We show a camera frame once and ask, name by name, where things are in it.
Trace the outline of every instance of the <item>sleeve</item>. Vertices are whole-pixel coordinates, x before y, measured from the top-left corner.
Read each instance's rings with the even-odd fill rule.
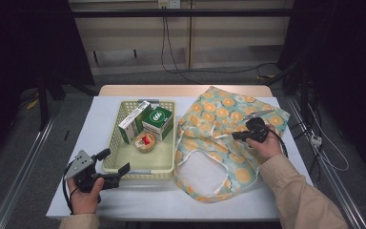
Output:
[[[337,206],[307,184],[285,156],[274,156],[260,167],[273,190],[282,228],[348,228]]]
[[[97,229],[99,226],[99,216],[96,214],[81,214],[62,219],[59,229]]]

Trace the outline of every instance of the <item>plastic basket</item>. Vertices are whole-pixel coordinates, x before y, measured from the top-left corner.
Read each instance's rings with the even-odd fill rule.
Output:
[[[103,161],[103,170],[107,173],[117,173],[118,169],[130,163],[130,171],[124,179],[165,180],[172,178],[174,168],[174,141],[175,141],[175,106],[172,101],[147,100],[152,107],[160,106],[172,112],[173,128],[163,141],[156,141],[154,149],[148,153],[139,152],[133,144],[124,142],[118,129],[118,124],[124,120],[140,101],[121,102],[112,131],[109,144],[111,154]]]

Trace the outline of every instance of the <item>white cable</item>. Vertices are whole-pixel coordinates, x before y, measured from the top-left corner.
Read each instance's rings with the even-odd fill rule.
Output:
[[[316,116],[315,116],[315,113],[314,113],[314,111],[313,111],[313,109],[311,108],[311,105],[308,103],[308,107],[309,107],[309,109],[311,110],[311,112],[312,112],[312,115],[314,116],[314,120],[315,120],[315,122],[316,122],[316,124],[317,124],[317,127],[319,128],[319,130],[322,132],[322,134],[326,137],[326,139],[328,139],[328,141],[337,149],[337,151],[341,154],[341,156],[344,158],[344,161],[346,161],[346,164],[347,164],[347,166],[346,166],[346,168],[345,169],[340,169],[340,168],[337,168],[334,164],[332,164],[327,158],[326,158],[326,156],[323,156],[320,152],[319,152],[319,150],[318,149],[316,149],[316,151],[317,151],[317,153],[322,157],[322,159],[324,160],[324,161],[326,161],[326,163],[328,163],[330,166],[332,166],[332,168],[334,168],[334,169],[337,169],[338,171],[347,171],[348,169],[349,169],[349,161],[347,160],[347,158],[346,158],[346,156],[344,156],[342,153],[341,153],[341,151],[335,146],[335,144],[331,141],[331,139],[329,139],[326,135],[325,135],[325,133],[323,132],[323,130],[322,130],[322,128],[320,127],[320,125],[319,125],[319,122],[317,121],[317,118],[316,118]]]

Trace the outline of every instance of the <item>green box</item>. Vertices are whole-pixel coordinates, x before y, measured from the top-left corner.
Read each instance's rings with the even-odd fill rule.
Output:
[[[151,113],[151,103],[143,101],[133,110],[120,124],[120,134],[123,136],[124,142],[130,144],[135,140],[139,133],[143,130],[142,121]]]
[[[143,121],[144,131],[153,134],[156,139],[163,141],[173,127],[172,112],[162,107],[153,109]]]

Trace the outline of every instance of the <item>hand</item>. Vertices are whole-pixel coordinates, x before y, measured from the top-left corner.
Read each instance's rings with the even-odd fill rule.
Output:
[[[99,197],[99,193],[102,190],[104,183],[105,180],[100,177],[94,183],[90,193],[83,193],[77,188],[73,178],[70,178],[67,181],[70,192],[75,190],[70,197],[74,215],[96,213],[97,198]]]
[[[275,130],[275,126],[273,125],[267,124],[266,127],[272,131]],[[268,133],[267,138],[263,143],[251,140],[250,138],[246,138],[246,143],[248,143],[250,147],[255,148],[259,155],[266,160],[272,158],[273,156],[282,154],[280,141],[271,132]]]

